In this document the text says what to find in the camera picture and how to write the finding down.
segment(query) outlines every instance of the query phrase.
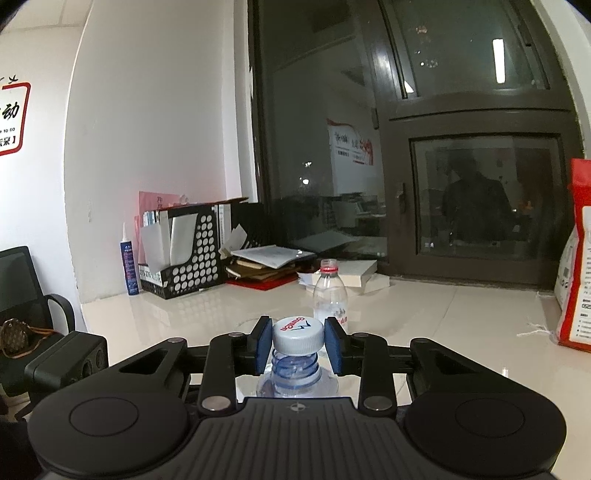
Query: blue tube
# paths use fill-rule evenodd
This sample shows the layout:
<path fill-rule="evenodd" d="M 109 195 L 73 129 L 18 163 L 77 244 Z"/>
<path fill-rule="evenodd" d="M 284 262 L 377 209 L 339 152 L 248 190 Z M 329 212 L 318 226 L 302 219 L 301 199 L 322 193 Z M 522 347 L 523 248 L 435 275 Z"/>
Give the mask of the blue tube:
<path fill-rule="evenodd" d="M 125 224 L 123 225 L 123 240 L 119 244 L 121 247 L 121 260 L 123 261 L 123 270 L 125 272 L 125 285 L 129 295 L 139 294 L 138 277 L 135 273 L 134 249 L 131 241 L 127 240 L 125 234 Z"/>

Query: plastic water bottle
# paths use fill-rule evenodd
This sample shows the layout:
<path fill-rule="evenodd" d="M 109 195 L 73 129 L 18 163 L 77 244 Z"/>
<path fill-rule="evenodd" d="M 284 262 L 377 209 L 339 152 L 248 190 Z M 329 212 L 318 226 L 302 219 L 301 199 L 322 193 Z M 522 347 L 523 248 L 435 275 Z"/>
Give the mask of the plastic water bottle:
<path fill-rule="evenodd" d="M 347 326 L 347 290 L 339 277 L 339 263 L 333 258 L 320 263 L 320 278 L 314 288 L 314 318 L 322 325 L 328 317 L 335 317 L 343 330 Z"/>
<path fill-rule="evenodd" d="M 318 364 L 317 352 L 324 345 L 324 327 L 309 317 L 289 317 L 273 326 L 274 350 L 271 372 L 263 375 L 257 397 L 334 397 L 339 382 Z"/>

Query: brown handbag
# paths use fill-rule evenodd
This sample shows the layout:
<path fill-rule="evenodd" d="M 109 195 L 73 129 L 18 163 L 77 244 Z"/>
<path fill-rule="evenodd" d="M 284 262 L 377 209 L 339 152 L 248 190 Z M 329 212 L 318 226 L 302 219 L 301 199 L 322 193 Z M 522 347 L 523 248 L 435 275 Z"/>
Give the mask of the brown handbag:
<path fill-rule="evenodd" d="M 37 328 L 17 319 L 7 320 L 0 327 L 0 352 L 8 358 L 21 358 L 34 351 L 55 330 Z M 32 342 L 35 334 L 40 338 Z"/>

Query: white tabletop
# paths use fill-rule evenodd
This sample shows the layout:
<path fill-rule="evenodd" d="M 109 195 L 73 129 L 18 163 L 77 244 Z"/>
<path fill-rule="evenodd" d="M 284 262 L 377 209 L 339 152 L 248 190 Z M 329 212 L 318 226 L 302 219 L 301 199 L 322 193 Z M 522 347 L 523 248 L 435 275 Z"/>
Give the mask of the white tabletop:
<path fill-rule="evenodd" d="M 553 472 L 565 480 L 591 478 L 591 354 L 560 347 L 548 335 L 518 337 L 545 324 L 552 299 L 534 291 L 396 281 L 388 289 L 349 299 L 349 331 L 407 346 L 427 337 L 509 376 L 552 400 L 567 421 L 566 444 Z M 550 316 L 556 322 L 556 308 Z M 311 316 L 311 295 L 297 283 L 271 291 L 224 285 L 172 300 L 121 295 L 83 305 L 88 330 L 108 340 L 111 365 L 171 337 L 207 345 L 228 332 L 250 332 L 261 315 Z M 395 375 L 398 403 L 409 403 L 403 375 Z M 252 394 L 256 379 L 238 384 Z M 356 398 L 359 380 L 339 379 L 339 393 Z"/>

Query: fluorescent light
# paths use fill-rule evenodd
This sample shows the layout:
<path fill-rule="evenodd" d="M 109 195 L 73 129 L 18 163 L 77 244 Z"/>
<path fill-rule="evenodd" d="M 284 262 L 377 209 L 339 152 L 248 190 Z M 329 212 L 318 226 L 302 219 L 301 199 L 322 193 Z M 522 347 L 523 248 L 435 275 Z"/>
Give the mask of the fluorescent light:
<path fill-rule="evenodd" d="M 492 41 L 492 49 L 495 53 L 496 82 L 505 83 L 505 41 L 495 38 Z"/>

